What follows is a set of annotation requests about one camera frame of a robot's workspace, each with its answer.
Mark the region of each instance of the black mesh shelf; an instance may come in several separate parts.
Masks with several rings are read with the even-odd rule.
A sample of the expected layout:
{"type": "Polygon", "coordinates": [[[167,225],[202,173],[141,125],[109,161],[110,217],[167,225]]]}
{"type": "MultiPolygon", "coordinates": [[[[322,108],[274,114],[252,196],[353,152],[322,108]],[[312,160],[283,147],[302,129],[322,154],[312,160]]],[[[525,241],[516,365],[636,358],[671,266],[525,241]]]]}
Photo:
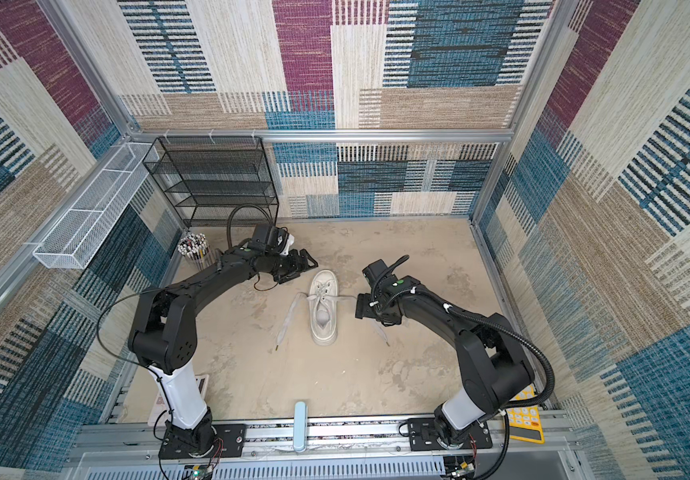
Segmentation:
{"type": "MultiPolygon", "coordinates": [[[[235,206],[252,204],[278,216],[278,196],[262,140],[251,137],[157,138],[158,161],[145,166],[187,226],[224,226],[235,206]]],[[[265,221],[255,209],[235,216],[235,225],[265,221]]]]}

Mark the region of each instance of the mesh shelf tier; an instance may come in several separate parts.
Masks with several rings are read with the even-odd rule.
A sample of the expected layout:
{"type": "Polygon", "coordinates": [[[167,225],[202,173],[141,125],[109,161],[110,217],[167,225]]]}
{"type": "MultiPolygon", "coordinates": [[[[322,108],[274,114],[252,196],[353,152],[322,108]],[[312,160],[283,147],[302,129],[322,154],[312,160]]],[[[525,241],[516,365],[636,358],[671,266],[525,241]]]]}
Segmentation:
{"type": "Polygon", "coordinates": [[[148,176],[150,144],[124,144],[33,252],[46,268],[85,269],[148,176]]]}
{"type": "MultiPolygon", "coordinates": [[[[278,197],[262,141],[252,137],[158,138],[158,156],[145,167],[187,226],[224,226],[235,206],[251,204],[275,222],[278,197]]],[[[265,221],[255,209],[241,210],[236,225],[265,221]]]]}

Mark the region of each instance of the shoelace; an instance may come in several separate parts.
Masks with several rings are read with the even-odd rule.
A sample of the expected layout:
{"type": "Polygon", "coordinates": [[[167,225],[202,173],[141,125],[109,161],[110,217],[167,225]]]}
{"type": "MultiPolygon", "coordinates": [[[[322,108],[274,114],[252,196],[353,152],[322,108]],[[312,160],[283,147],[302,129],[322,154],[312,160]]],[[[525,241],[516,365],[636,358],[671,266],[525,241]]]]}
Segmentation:
{"type": "MultiPolygon", "coordinates": [[[[329,296],[326,294],[327,289],[329,288],[330,282],[326,283],[321,283],[316,287],[316,293],[306,296],[304,293],[299,292],[297,295],[294,296],[294,300],[292,301],[292,304],[289,306],[289,311],[287,312],[287,315],[283,318],[283,323],[281,324],[281,331],[278,333],[278,336],[276,337],[276,350],[278,350],[278,346],[281,345],[281,342],[283,341],[283,338],[287,334],[287,329],[289,328],[289,324],[292,321],[292,313],[294,312],[294,307],[297,306],[297,304],[300,302],[300,300],[305,299],[308,300],[309,302],[313,302],[313,312],[316,312],[318,310],[318,306],[320,304],[323,304],[323,307],[327,309],[327,312],[329,313],[329,318],[332,319],[334,317],[334,312],[331,310],[331,306],[329,305],[329,302],[322,302],[324,299],[328,299],[332,301],[332,304],[334,305],[334,308],[337,308],[337,302],[341,302],[343,300],[355,300],[356,297],[354,296],[329,296]]],[[[385,330],[379,324],[377,323],[376,320],[370,321],[369,324],[374,328],[374,331],[376,334],[379,335],[379,338],[383,339],[383,341],[390,346],[390,343],[388,343],[388,335],[385,333],[385,330]]]]}

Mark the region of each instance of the bundle of pens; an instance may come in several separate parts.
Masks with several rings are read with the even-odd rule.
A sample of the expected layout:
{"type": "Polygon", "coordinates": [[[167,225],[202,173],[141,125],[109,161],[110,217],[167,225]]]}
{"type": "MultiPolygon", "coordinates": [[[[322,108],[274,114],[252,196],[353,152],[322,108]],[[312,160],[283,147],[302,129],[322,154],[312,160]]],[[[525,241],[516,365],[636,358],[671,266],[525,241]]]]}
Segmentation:
{"type": "Polygon", "coordinates": [[[204,234],[186,235],[177,245],[177,251],[195,264],[199,270],[204,270],[215,263],[215,254],[209,248],[209,242],[206,241],[204,234]]]}

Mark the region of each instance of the light blue case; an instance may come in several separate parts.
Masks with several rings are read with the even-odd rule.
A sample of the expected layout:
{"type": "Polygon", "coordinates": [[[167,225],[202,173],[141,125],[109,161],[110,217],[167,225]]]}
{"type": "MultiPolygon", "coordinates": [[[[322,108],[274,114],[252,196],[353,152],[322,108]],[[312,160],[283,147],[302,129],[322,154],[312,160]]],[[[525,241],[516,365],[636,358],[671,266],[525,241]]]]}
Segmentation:
{"type": "Polygon", "coordinates": [[[292,445],[295,452],[305,451],[305,440],[307,438],[307,405],[305,402],[294,404],[294,437],[292,445]]]}

